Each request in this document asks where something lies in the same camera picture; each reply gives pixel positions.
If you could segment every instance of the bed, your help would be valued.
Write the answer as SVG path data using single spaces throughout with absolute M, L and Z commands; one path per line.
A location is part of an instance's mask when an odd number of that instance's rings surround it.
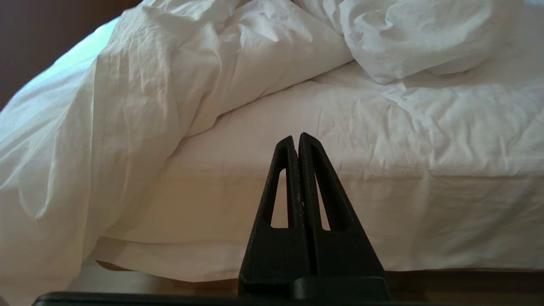
M 308 132 L 386 270 L 544 268 L 544 44 L 525 13 L 516 41 L 469 72 L 380 85 L 351 62 L 223 115 L 180 144 L 95 258 L 237 277 L 274 145 Z
M 486 60 L 460 44 L 388 74 L 372 63 L 397 55 L 354 49 L 361 24 L 298 2 L 148 1 L 26 85 L 0 114 L 0 295 L 62 289 L 89 254 L 237 277 L 274 146 L 302 132 L 386 270 L 543 269 L 542 6 Z

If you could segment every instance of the brown wall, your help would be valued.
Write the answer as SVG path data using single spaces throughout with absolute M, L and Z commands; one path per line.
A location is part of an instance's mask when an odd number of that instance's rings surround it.
M 0 109 L 100 25 L 141 0 L 0 0 Z

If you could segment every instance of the fitted sheet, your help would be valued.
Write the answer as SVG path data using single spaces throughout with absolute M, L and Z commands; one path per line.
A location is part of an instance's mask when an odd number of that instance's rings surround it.
M 380 85 L 350 63 L 223 115 L 182 141 L 94 258 L 236 277 L 274 146 L 307 132 L 386 270 L 544 268 L 544 14 L 528 6 L 521 19 L 469 72 Z

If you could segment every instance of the white sheet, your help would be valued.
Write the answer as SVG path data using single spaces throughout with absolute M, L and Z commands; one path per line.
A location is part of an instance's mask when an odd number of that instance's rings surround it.
M 66 288 L 183 137 L 352 59 L 288 0 L 237 4 L 144 1 L 13 97 L 0 114 L 0 296 Z
M 527 8 L 514 41 L 467 73 L 379 85 L 350 63 L 225 114 L 180 144 L 94 257 L 189 281 L 236 277 L 274 145 L 305 131 L 385 269 L 543 269 L 543 22 Z
M 355 60 L 386 84 L 422 70 L 474 68 L 500 49 L 523 0 L 295 0 L 344 36 Z

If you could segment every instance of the pillow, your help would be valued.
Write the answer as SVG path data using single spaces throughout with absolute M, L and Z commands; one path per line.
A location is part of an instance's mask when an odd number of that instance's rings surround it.
M 522 0 L 295 0 L 344 35 L 378 83 L 466 71 L 504 45 Z

